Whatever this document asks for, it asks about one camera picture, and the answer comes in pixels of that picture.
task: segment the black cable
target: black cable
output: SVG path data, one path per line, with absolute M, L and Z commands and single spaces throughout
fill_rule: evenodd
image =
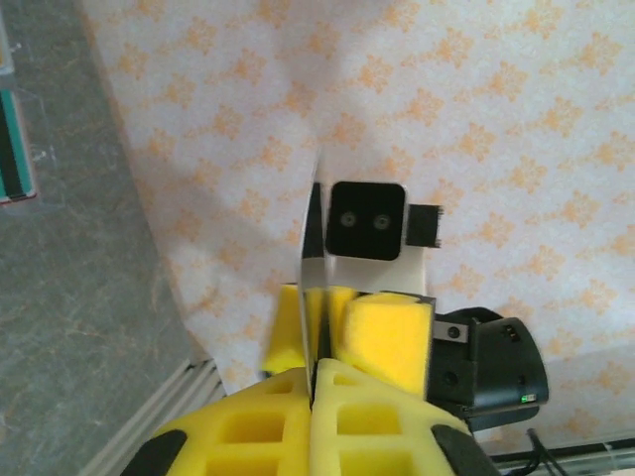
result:
M 547 468 L 547 471 L 549 472 L 549 476 L 556 476 L 556 473 L 554 472 L 554 470 L 552 469 L 552 467 L 549 465 L 548 461 L 543 461 L 543 464 L 545 465 L 545 467 Z
M 557 476 L 550 466 L 550 463 L 554 465 L 561 476 L 568 476 L 567 472 L 558 463 L 558 461 L 556 461 L 554 455 L 552 455 L 552 453 L 545 447 L 533 428 L 529 428 L 527 430 L 527 435 L 532 442 L 532 457 L 523 468 L 514 469 L 507 473 L 507 476 L 528 476 L 536 471 L 541 463 L 545 465 L 545 468 L 547 468 L 550 476 Z
M 507 476 L 528 476 L 536 471 L 536 468 L 540 465 L 540 454 L 534 453 L 532 459 L 530 459 L 525 467 L 518 468 L 507 473 Z
M 547 461 L 551 462 L 561 476 L 568 476 L 567 471 L 565 471 L 558 461 L 556 461 L 554 455 L 545 447 L 533 428 L 529 428 L 527 430 L 527 435 L 532 440 L 532 444 L 534 445 L 534 448 L 538 450 L 539 454 L 541 454 Z

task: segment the patterned wallpaper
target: patterned wallpaper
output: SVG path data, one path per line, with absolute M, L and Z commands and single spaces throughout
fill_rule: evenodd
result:
M 81 3 L 184 322 L 228 391 L 256 380 L 323 147 L 331 179 L 444 206 L 429 291 L 532 329 L 548 444 L 635 427 L 631 0 Z

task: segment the teal object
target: teal object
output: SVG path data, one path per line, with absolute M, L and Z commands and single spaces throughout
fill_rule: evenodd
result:
M 16 96 L 4 89 L 0 102 L 0 202 L 18 201 L 35 196 L 35 183 Z

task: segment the marble floor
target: marble floor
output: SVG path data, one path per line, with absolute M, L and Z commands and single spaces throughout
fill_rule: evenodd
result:
M 73 2 L 2 9 L 63 206 L 0 214 L 0 474 L 70 476 L 190 349 Z

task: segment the sponge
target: sponge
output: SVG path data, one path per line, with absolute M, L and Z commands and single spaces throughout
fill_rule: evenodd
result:
M 282 285 L 262 370 L 279 374 L 285 370 L 304 366 L 298 286 Z
M 348 304 L 337 358 L 423 398 L 426 394 L 433 306 L 416 297 L 380 293 Z
M 306 291 L 311 352 L 318 355 L 318 326 L 321 318 L 323 290 L 311 288 Z M 305 351 L 302 340 L 300 297 L 298 286 L 282 285 L 278 294 L 278 307 L 274 315 L 269 348 L 265 353 L 262 370 L 279 374 L 289 369 L 305 366 Z
M 341 346 L 348 304 L 358 295 L 358 291 L 344 286 L 333 286 L 328 290 L 328 323 L 330 325 L 330 348 L 333 355 L 337 355 Z

